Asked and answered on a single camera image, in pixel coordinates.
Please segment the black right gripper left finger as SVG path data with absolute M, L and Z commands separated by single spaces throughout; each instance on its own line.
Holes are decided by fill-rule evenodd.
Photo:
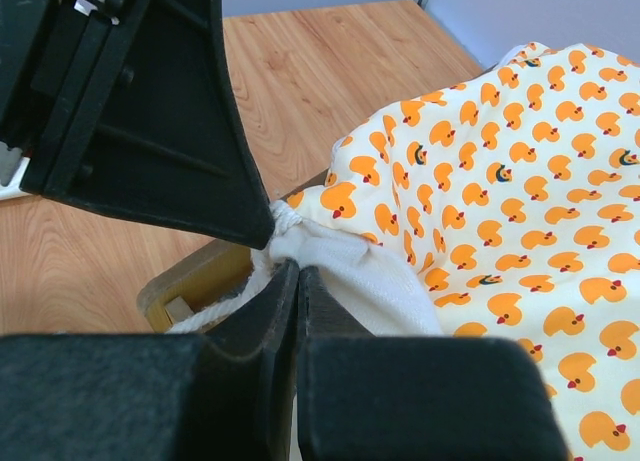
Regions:
M 207 333 L 1 340 L 5 460 L 285 460 L 299 269 Z

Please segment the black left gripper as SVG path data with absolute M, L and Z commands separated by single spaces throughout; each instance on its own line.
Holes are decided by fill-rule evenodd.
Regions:
M 251 248 L 274 229 L 222 0 L 1 0 L 1 179 Z

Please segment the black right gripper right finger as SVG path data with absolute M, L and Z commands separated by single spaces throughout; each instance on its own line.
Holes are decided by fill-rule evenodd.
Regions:
M 383 337 L 303 270 L 298 444 L 306 460 L 564 460 L 534 362 L 501 338 Z

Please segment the duck print bed cover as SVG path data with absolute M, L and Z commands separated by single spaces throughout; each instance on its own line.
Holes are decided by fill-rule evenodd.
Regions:
M 639 65 L 538 43 L 372 114 L 262 252 L 316 269 L 375 336 L 501 338 L 564 460 L 639 456 Z

